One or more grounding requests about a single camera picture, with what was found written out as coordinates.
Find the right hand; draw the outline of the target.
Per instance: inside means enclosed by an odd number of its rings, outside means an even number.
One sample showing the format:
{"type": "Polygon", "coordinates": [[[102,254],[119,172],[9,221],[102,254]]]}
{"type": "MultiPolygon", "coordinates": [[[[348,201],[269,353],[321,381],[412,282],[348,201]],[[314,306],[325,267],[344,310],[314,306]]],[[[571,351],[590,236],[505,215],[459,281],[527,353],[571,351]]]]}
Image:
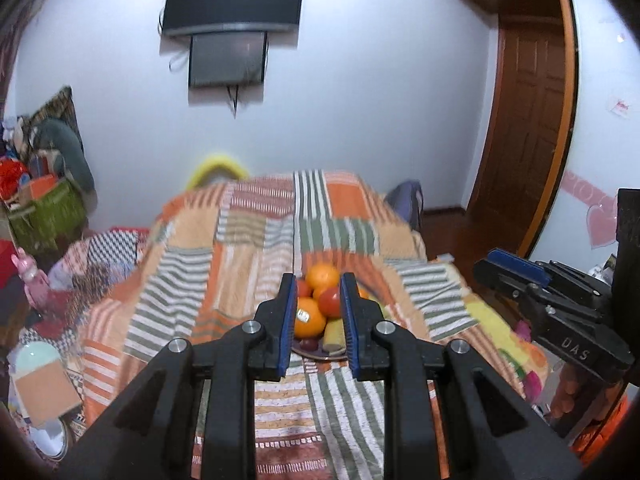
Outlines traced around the right hand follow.
{"type": "Polygon", "coordinates": [[[588,374],[581,368],[574,367],[570,363],[563,366],[558,386],[550,404],[552,419],[560,419],[563,415],[570,414],[574,410],[576,396],[588,380],[588,374]]]}

